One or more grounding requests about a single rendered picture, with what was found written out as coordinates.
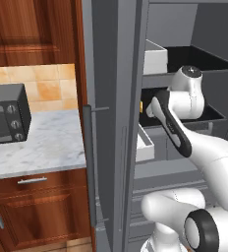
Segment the white fridge door bin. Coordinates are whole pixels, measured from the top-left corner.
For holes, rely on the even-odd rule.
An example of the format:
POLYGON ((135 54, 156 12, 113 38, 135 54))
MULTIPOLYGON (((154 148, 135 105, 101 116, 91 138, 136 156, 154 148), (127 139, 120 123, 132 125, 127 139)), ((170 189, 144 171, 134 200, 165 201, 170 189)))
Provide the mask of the white fridge door bin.
POLYGON ((148 39, 145 43, 143 73, 145 75, 165 74, 167 64, 167 49, 148 39))
POLYGON ((147 135, 138 134, 136 162, 154 159, 154 144, 147 135))

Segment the grey fridge door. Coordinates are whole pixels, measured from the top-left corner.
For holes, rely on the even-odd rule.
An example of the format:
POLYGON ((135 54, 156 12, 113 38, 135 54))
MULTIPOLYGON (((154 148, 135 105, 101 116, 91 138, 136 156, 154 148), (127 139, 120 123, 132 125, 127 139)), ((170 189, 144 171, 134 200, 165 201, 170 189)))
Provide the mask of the grey fridge door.
POLYGON ((92 114, 96 252, 128 252, 149 0, 83 0, 92 114))

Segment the black fridge shelf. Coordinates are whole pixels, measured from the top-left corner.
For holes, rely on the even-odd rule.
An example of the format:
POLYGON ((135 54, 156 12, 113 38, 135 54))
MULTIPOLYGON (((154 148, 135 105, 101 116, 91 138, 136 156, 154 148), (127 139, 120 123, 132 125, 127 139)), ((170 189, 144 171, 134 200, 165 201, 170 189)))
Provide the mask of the black fridge shelf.
MULTIPOLYGON (((158 127, 160 126, 160 121, 156 118, 150 118, 147 116, 145 110, 151 102, 153 96, 161 91, 161 88, 150 88, 142 89, 141 102, 142 102, 142 112, 140 113, 139 122, 143 128, 158 127)), ((201 122, 224 120, 225 116, 218 112, 214 107, 212 107, 208 102, 205 103, 203 113, 198 119, 182 119, 185 125, 196 124, 201 122)))
POLYGON ((228 61, 203 51, 195 46, 168 46, 169 73, 177 72, 182 66, 195 66, 202 71, 228 70, 228 61))

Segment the wooden base cabinet door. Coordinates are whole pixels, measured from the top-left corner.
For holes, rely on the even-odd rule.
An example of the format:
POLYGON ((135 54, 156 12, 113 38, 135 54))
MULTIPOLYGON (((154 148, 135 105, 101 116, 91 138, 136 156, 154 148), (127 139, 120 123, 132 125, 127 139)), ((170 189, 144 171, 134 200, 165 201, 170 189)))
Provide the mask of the wooden base cabinet door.
POLYGON ((90 236, 84 190, 0 199, 0 215, 0 239, 7 252, 90 236))

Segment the grey fridge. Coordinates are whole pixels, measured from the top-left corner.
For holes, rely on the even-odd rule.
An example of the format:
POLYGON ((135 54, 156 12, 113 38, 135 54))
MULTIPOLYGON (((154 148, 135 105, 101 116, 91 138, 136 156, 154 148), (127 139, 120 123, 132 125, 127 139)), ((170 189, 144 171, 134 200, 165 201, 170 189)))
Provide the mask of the grey fridge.
MULTIPOLYGON (((146 40, 167 49, 168 46, 195 46, 228 61, 228 0, 149 0, 146 40)), ((167 89, 177 73, 142 76, 142 89, 167 89)), ((228 70, 201 71, 201 91, 204 106, 208 102, 225 116, 215 120, 184 126, 194 132, 228 141, 228 70)), ((208 208, 217 202, 207 187, 200 171, 172 144, 162 124, 140 129, 154 144, 154 159, 145 160, 141 167, 149 173, 148 192, 177 188, 193 188, 201 191, 208 208)), ((155 223, 148 220, 151 231, 155 223)))

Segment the wooden drawer front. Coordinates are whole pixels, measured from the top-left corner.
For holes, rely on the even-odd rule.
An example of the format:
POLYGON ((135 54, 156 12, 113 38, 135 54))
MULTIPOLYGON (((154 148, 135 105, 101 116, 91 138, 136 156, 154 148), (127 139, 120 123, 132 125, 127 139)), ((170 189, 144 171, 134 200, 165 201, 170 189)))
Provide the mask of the wooden drawer front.
POLYGON ((65 186, 86 186, 86 170, 84 168, 80 168, 12 178, 3 178, 0 179, 0 197, 11 197, 30 191, 65 186), (42 176, 47 177, 47 180, 32 184, 18 184, 19 180, 38 178, 42 176))

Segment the black toaster oven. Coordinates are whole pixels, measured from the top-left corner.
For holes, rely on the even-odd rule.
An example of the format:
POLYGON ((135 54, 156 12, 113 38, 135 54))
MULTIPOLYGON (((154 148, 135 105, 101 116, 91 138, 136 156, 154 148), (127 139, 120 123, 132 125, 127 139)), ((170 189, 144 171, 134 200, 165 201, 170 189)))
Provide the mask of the black toaster oven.
POLYGON ((24 142, 31 114, 24 84, 0 85, 0 144, 24 142))

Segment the wooden wall cabinet door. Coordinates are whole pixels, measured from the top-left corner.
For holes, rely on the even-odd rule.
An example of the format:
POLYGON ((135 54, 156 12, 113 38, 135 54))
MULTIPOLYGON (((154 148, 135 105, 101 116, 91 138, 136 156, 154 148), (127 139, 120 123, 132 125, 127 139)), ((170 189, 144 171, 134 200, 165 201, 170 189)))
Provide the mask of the wooden wall cabinet door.
POLYGON ((0 0, 0 67, 74 61, 72 0, 0 0))

